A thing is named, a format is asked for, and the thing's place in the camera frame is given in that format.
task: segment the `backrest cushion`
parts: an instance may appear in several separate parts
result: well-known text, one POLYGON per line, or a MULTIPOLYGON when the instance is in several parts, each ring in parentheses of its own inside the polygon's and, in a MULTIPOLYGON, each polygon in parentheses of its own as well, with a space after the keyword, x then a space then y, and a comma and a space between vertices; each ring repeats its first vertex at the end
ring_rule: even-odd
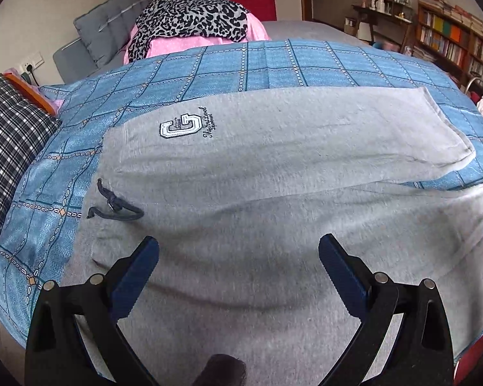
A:
POLYGON ((151 0, 108 0, 73 21, 98 68, 129 41, 136 18, 151 0))
POLYGON ((22 176, 59 125, 0 75, 0 232, 22 176))

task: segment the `drawstring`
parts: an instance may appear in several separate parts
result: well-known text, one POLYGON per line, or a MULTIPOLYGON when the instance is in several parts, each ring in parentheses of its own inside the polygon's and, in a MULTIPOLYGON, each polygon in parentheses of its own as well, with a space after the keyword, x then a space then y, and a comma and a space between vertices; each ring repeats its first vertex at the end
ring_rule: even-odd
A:
POLYGON ((97 180, 97 188, 100 194, 102 194, 102 196, 104 196, 108 200, 108 205, 113 213, 104 213, 99 208, 93 206, 90 207, 90 209, 88 210, 88 219, 95 215, 98 215, 103 219, 111 219, 115 221, 135 221, 145 214, 142 209, 133 206, 130 203, 127 203, 122 198, 117 197, 114 192, 103 187, 102 179, 97 180), (122 209, 130 210, 131 212, 134 212, 134 215, 118 215, 118 212, 120 212, 122 209))

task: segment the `orange book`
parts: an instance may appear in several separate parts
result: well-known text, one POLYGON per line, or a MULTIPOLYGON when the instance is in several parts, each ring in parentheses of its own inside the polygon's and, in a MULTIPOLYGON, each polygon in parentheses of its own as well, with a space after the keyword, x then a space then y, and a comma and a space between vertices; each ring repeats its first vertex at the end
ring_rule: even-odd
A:
POLYGON ((455 25, 451 25, 451 39, 460 42, 461 29, 455 25))

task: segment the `black power cord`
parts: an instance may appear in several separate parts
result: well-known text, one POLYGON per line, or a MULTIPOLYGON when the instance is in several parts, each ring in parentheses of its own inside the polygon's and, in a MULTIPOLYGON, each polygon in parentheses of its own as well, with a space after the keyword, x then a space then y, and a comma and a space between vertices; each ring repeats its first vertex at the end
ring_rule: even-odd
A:
POLYGON ((32 75, 32 78, 34 78, 34 82, 36 83, 36 85, 39 87, 40 85, 37 83, 37 79, 36 79, 36 76, 34 75, 34 68, 32 67, 31 64, 27 65, 27 72, 30 73, 32 75))

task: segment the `blue gripper pad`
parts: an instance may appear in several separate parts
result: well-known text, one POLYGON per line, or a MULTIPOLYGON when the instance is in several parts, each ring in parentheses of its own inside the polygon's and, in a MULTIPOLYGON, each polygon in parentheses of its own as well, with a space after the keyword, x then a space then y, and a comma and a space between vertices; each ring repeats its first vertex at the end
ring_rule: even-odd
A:
POLYGON ((332 234, 320 239, 318 256, 348 312, 363 322, 370 288, 364 278, 372 276, 370 270, 361 259, 348 255, 332 234))
POLYGON ((159 244, 154 238, 145 237, 130 257, 121 260, 129 260, 130 265, 124 275, 116 281, 114 289, 109 292, 111 301, 109 315, 115 323, 129 316, 143 287, 147 284, 159 261, 159 244))

